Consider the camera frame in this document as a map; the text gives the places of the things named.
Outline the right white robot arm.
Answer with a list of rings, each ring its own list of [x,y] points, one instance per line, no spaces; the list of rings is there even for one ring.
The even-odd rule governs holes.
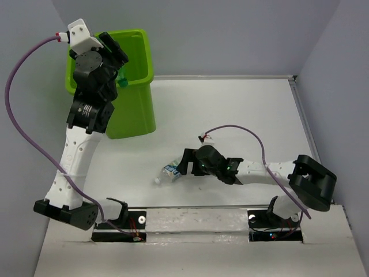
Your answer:
[[[265,219],[279,226],[292,215],[308,210],[330,210],[336,175],[308,155],[278,163],[259,163],[243,158],[226,158],[211,145],[184,150],[177,166],[182,175],[212,175],[227,185],[277,185],[284,192],[271,199]]]

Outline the green plastic bottle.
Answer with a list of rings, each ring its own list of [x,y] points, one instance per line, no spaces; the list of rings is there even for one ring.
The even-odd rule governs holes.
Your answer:
[[[128,80],[126,78],[126,71],[124,67],[121,67],[118,71],[118,75],[116,77],[116,83],[119,87],[124,88],[128,86]]]

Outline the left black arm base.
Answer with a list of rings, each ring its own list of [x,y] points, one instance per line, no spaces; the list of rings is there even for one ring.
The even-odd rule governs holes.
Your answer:
[[[108,223],[102,223],[93,228],[91,240],[93,242],[146,242],[146,211],[143,209],[130,209],[128,218],[122,225],[114,223],[119,229]]]

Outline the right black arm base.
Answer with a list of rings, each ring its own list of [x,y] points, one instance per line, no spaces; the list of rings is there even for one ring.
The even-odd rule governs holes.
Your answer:
[[[251,210],[248,212],[248,238],[250,242],[302,242],[301,222],[302,217],[299,214],[281,219],[268,213],[266,209]]]

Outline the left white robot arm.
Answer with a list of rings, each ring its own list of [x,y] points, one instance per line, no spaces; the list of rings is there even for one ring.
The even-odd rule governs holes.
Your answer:
[[[129,61],[107,32],[95,42],[97,46],[89,42],[84,50],[70,47],[77,88],[67,117],[65,147],[50,190],[33,207],[36,213],[82,230],[101,223],[118,229],[129,218],[126,202],[113,198],[98,202],[83,191],[93,154],[114,112],[115,80]]]

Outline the clear bottle blue white label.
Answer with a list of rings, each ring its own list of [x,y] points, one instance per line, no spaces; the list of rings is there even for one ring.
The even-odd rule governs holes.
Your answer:
[[[177,159],[169,162],[166,166],[164,166],[159,172],[158,176],[155,178],[155,184],[170,184],[179,179],[182,174],[178,170],[179,163],[182,158],[178,157]]]

